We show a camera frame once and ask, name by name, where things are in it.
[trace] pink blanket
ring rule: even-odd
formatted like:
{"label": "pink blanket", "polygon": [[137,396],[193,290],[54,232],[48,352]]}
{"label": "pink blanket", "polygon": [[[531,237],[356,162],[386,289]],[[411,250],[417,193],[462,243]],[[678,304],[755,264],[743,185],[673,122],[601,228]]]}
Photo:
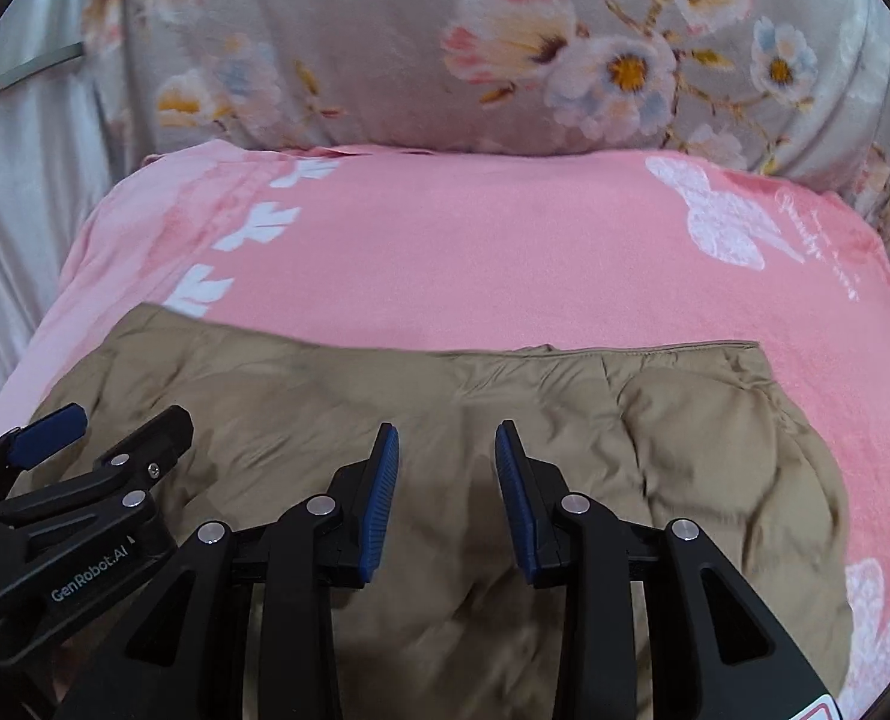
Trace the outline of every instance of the pink blanket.
{"label": "pink blanket", "polygon": [[93,214],[0,397],[0,432],[141,301],[342,346],[753,338],[850,490],[856,718],[890,679],[890,269],[835,196],[635,152],[519,159],[221,141]]}

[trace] gray fabric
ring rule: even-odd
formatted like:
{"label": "gray fabric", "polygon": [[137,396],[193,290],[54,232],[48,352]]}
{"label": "gray fabric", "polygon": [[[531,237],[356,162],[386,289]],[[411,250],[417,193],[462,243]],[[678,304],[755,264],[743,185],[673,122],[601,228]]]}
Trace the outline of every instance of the gray fabric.
{"label": "gray fabric", "polygon": [[70,46],[64,46],[52,52],[44,53],[34,59],[30,59],[23,65],[19,65],[7,73],[0,76],[0,94],[6,89],[17,86],[21,81],[26,81],[38,73],[51,70],[53,67],[70,62],[72,59],[80,59],[85,55],[84,43],[72,43]]}
{"label": "gray fabric", "polygon": [[[0,86],[81,39],[83,0],[15,0],[0,20]],[[0,389],[59,290],[88,213],[115,181],[81,59],[0,91]]]}
{"label": "gray fabric", "polygon": [[[573,30],[563,36],[568,45],[547,52],[532,74],[493,68],[493,80],[480,84],[446,66],[446,56],[454,55],[442,45],[448,28],[472,21],[463,0],[125,1],[128,61],[116,76],[107,57],[102,60],[109,73],[103,92],[109,111],[131,108],[132,132],[143,135],[151,151],[216,135],[252,148],[372,142],[549,154],[665,146],[707,152],[732,167],[766,167],[847,198],[872,143],[890,148],[890,14],[880,0],[747,0],[748,7],[732,0],[704,18],[680,6],[687,0],[608,0],[612,9],[605,0],[559,0],[553,11],[571,13],[573,6],[573,16],[563,16]],[[580,69],[582,50],[587,55],[597,47],[595,72],[607,74],[602,63],[617,50],[614,41],[604,42],[642,39],[612,10],[642,25],[651,1],[662,5],[653,40],[672,30],[683,79],[714,99],[679,85],[671,132],[664,113],[630,133],[562,124],[574,114],[574,106],[556,96],[567,85],[568,68]],[[498,6],[485,0],[480,13],[494,15]],[[516,12],[525,19],[520,37],[528,42],[534,2],[520,2]],[[772,95],[734,108],[760,95],[752,46],[761,19],[801,32],[814,52],[816,80],[790,100]],[[691,34],[696,30],[705,34]],[[688,58],[695,50],[704,52],[704,64]],[[734,68],[720,69],[727,63]],[[123,80],[134,81],[126,100]],[[167,95],[176,86],[201,101],[199,112],[173,115]],[[482,105],[485,95],[500,104]],[[157,105],[165,110],[155,111]],[[696,137],[702,124],[715,134],[732,132],[741,155],[730,140]],[[861,209],[872,213],[881,202],[864,196]]]}

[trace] blue gripper pad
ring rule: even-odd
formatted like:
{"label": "blue gripper pad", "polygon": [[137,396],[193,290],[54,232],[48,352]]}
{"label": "blue gripper pad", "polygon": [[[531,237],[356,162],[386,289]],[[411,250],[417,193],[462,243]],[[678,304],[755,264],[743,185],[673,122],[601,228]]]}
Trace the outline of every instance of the blue gripper pad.
{"label": "blue gripper pad", "polygon": [[43,416],[17,433],[8,450],[8,464],[30,470],[64,447],[76,442],[88,429],[88,416],[77,403]]}
{"label": "blue gripper pad", "polygon": [[504,425],[499,426],[495,434],[495,468],[499,474],[515,559],[525,581],[534,584],[538,574],[537,523],[525,493],[519,459],[515,457]]}
{"label": "blue gripper pad", "polygon": [[[358,574],[365,583],[371,581],[374,570],[381,563],[381,550],[391,514],[391,499],[395,493],[395,482],[398,481],[398,430],[391,425],[388,428],[384,435],[379,433],[379,440],[371,450],[371,458],[368,460],[369,464],[376,464],[376,467],[368,503],[361,517]],[[366,477],[370,471],[371,469],[366,469]]]}

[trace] metal screw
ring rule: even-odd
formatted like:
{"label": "metal screw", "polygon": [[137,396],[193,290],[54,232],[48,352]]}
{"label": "metal screw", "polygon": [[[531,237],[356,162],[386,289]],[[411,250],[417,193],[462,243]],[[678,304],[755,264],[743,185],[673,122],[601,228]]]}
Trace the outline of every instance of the metal screw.
{"label": "metal screw", "polygon": [[591,507],[592,504],[584,495],[571,493],[571,495],[566,495],[562,498],[562,509],[569,514],[585,514]]}
{"label": "metal screw", "polygon": [[676,519],[672,523],[672,533],[682,541],[694,541],[698,538],[698,533],[701,533],[701,528],[698,528],[691,519]]}
{"label": "metal screw", "polygon": [[225,526],[220,522],[206,522],[198,528],[198,541],[213,544],[225,538]]}
{"label": "metal screw", "polygon": [[134,507],[140,506],[146,497],[147,494],[144,490],[132,490],[121,499],[121,505],[127,506],[129,509],[134,509]]}
{"label": "metal screw", "polygon": [[318,517],[323,517],[325,514],[331,514],[334,511],[335,506],[337,504],[334,502],[334,498],[329,498],[328,495],[315,495],[310,501],[305,504],[305,507],[312,514],[317,514]]}

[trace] floral pillow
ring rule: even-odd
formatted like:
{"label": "floral pillow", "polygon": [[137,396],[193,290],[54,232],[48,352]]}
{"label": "floral pillow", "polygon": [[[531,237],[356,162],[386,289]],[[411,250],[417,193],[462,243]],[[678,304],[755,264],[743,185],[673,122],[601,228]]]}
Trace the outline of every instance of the floral pillow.
{"label": "floral pillow", "polygon": [[130,169],[213,137],[671,148],[838,191],[890,240],[880,0],[91,0],[83,27]]}

